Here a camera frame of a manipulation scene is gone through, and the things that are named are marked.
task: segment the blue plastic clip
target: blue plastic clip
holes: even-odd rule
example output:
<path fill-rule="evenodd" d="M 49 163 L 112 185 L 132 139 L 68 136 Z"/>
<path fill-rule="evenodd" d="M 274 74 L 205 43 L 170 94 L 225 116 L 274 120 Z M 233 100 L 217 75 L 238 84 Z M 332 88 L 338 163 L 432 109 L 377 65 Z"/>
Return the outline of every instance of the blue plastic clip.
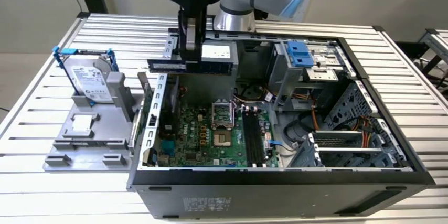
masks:
<path fill-rule="evenodd" d="M 289 41 L 286 43 L 286 52 L 294 67 L 310 68 L 314 65 L 313 57 L 304 42 Z"/>
<path fill-rule="evenodd" d="M 272 145 L 282 145 L 280 141 L 268 140 L 268 143 Z"/>
<path fill-rule="evenodd" d="M 73 81 L 72 81 L 72 79 L 70 79 L 70 77 L 69 77 L 69 74 L 68 74 L 66 69 L 65 69 L 65 66 L 64 66 L 64 62 L 62 62 L 62 60 L 61 60 L 61 57 L 60 57 L 57 51 L 58 51 L 58 46 L 54 46 L 53 49 L 52 49 L 52 52 L 53 52 L 52 55 L 53 55 L 54 60 L 56 60 L 56 62 L 57 62 L 57 64 L 58 64 L 58 67 L 60 67 L 61 69 L 64 69 L 64 72 L 65 72 L 65 74 L 66 74 L 68 80 L 70 81 L 70 84 L 72 84 L 72 86 L 73 86 L 74 93 L 76 93 L 76 95 L 78 95 L 78 92 L 77 92 L 74 83 L 73 83 Z"/>
<path fill-rule="evenodd" d="M 106 55 L 109 55 L 109 60 L 110 60 L 110 64 L 112 64 L 112 70 L 114 72 L 118 72 L 118 65 L 117 65 L 117 60 L 114 58 L 114 52 L 109 48 L 105 53 L 106 53 Z"/>
<path fill-rule="evenodd" d="M 62 48 L 60 54 L 61 55 L 74 55 L 77 53 L 76 48 Z"/>

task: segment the blue drive bracket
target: blue drive bracket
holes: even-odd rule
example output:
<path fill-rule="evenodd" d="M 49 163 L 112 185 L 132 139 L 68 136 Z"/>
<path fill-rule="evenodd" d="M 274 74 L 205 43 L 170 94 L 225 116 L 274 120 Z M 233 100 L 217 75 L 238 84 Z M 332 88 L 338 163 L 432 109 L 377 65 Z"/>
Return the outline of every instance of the blue drive bracket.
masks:
<path fill-rule="evenodd" d="M 65 51 L 65 53 L 62 53 L 62 51 L 64 51 L 65 49 L 68 49 L 68 48 L 64 48 L 64 49 L 61 50 L 61 55 L 66 55 L 66 54 L 69 54 L 66 51 Z M 78 95 L 78 92 L 77 92 L 77 89 L 76 89 L 73 80 L 72 80 L 70 77 L 69 77 L 69 74 L 68 74 L 66 69 L 65 69 L 65 66 L 64 66 L 64 62 L 62 62 L 61 57 L 60 57 L 58 46 L 54 46 L 54 47 L 53 47 L 53 49 L 52 49 L 52 55 L 53 55 L 54 60 L 56 60 L 56 62 L 57 62 L 57 64 L 58 64 L 58 67 L 60 67 L 61 69 L 64 69 L 64 72 L 65 72 L 65 74 L 66 74 L 66 78 L 68 78 L 68 80 L 70 81 L 72 87 L 73 87 L 73 89 L 74 89 L 74 93 L 76 93 L 76 95 Z"/>
<path fill-rule="evenodd" d="M 286 43 L 286 52 L 293 67 L 310 68 L 314 65 L 313 57 L 304 42 L 289 41 Z"/>
<path fill-rule="evenodd" d="M 114 58 L 114 52 L 112 51 L 112 48 L 109 48 L 105 51 L 106 55 L 109 56 L 110 64 L 112 64 L 112 69 L 114 72 L 118 72 L 118 65 L 117 65 L 117 60 Z"/>

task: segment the aluminum slotted table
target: aluminum slotted table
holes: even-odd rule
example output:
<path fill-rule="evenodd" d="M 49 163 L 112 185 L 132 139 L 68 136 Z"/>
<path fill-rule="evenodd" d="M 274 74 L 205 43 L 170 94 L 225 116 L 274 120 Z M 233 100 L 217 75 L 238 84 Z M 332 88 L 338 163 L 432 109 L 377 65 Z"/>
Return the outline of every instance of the aluminum slotted table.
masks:
<path fill-rule="evenodd" d="M 78 17 L 58 46 L 116 52 L 125 85 L 141 93 L 136 74 L 161 57 L 173 18 L 90 14 Z M 260 33 L 344 37 L 386 108 L 437 183 L 366 218 L 244 219 L 242 223 L 448 223 L 448 103 L 385 32 L 369 26 L 257 21 Z M 157 74 L 148 74 L 153 85 Z M 45 173 L 42 163 L 72 107 L 73 89 L 48 58 L 0 125 L 1 223 L 153 223 L 126 173 Z M 234 223 L 236 220 L 189 220 Z"/>

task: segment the blue latch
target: blue latch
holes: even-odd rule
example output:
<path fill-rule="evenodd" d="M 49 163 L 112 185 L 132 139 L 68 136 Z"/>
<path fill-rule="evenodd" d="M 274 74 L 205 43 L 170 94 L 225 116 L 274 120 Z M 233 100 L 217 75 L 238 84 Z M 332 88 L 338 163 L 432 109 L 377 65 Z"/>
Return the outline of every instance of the blue latch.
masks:
<path fill-rule="evenodd" d="M 60 54 L 61 55 L 74 55 L 77 53 L 76 48 L 62 48 Z"/>
<path fill-rule="evenodd" d="M 286 52 L 292 66 L 310 68 L 314 65 L 313 57 L 304 42 L 289 41 L 286 43 Z"/>

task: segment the motherboard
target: motherboard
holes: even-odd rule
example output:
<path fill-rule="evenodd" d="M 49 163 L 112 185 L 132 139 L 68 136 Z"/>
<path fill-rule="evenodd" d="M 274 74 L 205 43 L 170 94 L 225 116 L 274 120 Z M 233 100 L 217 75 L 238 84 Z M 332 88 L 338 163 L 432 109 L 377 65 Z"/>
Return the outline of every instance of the motherboard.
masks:
<path fill-rule="evenodd" d="M 277 167 L 266 111 L 252 112 L 253 122 L 245 119 L 249 113 L 234 106 L 225 102 L 206 108 L 180 105 L 176 134 L 161 141 L 160 166 L 253 167 L 250 157 L 257 153 L 260 167 Z"/>

